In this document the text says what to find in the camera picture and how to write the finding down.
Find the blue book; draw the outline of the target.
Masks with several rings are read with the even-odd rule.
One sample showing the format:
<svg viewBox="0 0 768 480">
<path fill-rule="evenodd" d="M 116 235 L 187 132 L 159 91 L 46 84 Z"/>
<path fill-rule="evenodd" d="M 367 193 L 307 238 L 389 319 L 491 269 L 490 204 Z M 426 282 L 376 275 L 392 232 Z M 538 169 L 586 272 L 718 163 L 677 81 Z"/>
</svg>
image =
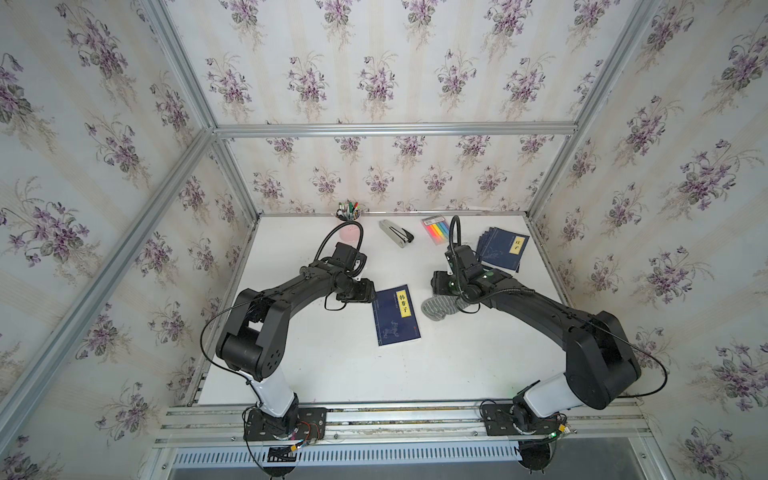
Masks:
<svg viewBox="0 0 768 480">
<path fill-rule="evenodd" d="M 518 272 L 529 239 L 529 235 L 492 227 L 480 236 L 476 257 L 483 263 Z"/>
<path fill-rule="evenodd" d="M 379 346 L 421 338 L 407 285 L 377 291 L 372 307 Z"/>
</svg>

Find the grey patterned cloth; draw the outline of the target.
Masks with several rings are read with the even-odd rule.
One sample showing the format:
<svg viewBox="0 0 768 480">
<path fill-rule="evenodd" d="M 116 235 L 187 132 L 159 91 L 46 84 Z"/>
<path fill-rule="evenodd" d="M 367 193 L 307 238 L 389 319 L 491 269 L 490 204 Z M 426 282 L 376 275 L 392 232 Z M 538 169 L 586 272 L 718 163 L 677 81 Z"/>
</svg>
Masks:
<svg viewBox="0 0 768 480">
<path fill-rule="evenodd" d="M 442 321 L 448 316 L 466 313 L 469 306 L 469 303 L 457 296 L 435 295 L 422 302 L 421 311 L 432 321 Z"/>
</svg>

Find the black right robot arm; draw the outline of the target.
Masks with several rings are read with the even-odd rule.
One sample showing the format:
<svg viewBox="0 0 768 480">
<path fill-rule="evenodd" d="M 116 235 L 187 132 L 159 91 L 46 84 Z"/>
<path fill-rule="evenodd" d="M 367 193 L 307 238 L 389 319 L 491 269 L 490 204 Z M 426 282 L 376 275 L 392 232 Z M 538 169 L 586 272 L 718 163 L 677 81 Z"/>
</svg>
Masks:
<svg viewBox="0 0 768 480">
<path fill-rule="evenodd" d="M 510 414 L 520 431 L 531 433 L 573 407 L 602 410 L 641 377 L 635 351 L 613 314 L 591 314 L 538 293 L 510 274 L 482 265 L 467 245 L 451 243 L 445 256 L 451 270 L 433 274 L 435 294 L 509 314 L 565 352 L 562 373 L 513 398 Z"/>
</svg>

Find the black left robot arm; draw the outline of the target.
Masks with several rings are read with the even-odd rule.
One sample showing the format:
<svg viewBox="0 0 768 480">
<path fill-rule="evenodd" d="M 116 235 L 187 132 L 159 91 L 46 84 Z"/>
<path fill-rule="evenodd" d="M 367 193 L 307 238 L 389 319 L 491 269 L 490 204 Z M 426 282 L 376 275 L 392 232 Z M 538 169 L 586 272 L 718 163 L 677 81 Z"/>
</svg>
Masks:
<svg viewBox="0 0 768 480">
<path fill-rule="evenodd" d="M 280 370 L 292 317 L 331 295 L 342 304 L 373 302 L 374 284 L 360 276 L 366 262 L 359 249 L 338 243 L 331 256 L 301 267 L 292 279 L 271 289 L 244 289 L 238 294 L 216 355 L 229 370 L 246 377 L 262 414 L 280 421 L 296 417 L 298 396 Z"/>
</svg>

